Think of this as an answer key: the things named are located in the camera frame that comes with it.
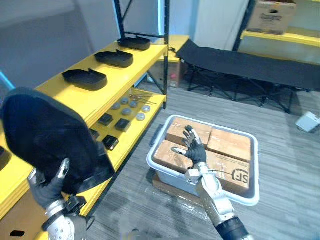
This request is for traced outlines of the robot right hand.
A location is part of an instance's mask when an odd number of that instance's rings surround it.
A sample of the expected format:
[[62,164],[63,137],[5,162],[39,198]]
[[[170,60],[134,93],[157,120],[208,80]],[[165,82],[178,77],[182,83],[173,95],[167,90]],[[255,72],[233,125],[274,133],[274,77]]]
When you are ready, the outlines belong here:
[[185,138],[182,139],[182,142],[187,147],[187,150],[172,147],[171,150],[176,153],[185,156],[190,159],[193,163],[193,166],[199,163],[207,163],[207,154],[205,147],[195,129],[191,125],[187,125],[182,132]]

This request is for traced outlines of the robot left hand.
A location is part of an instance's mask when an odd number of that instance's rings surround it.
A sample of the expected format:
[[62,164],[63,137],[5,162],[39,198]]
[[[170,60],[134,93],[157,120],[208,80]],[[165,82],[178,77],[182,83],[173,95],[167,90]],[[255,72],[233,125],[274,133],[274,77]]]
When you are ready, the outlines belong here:
[[27,181],[34,200],[45,210],[48,210],[53,204],[64,205],[62,189],[69,169],[70,159],[65,158],[57,173],[49,182],[45,179],[45,175],[36,168],[29,174]]

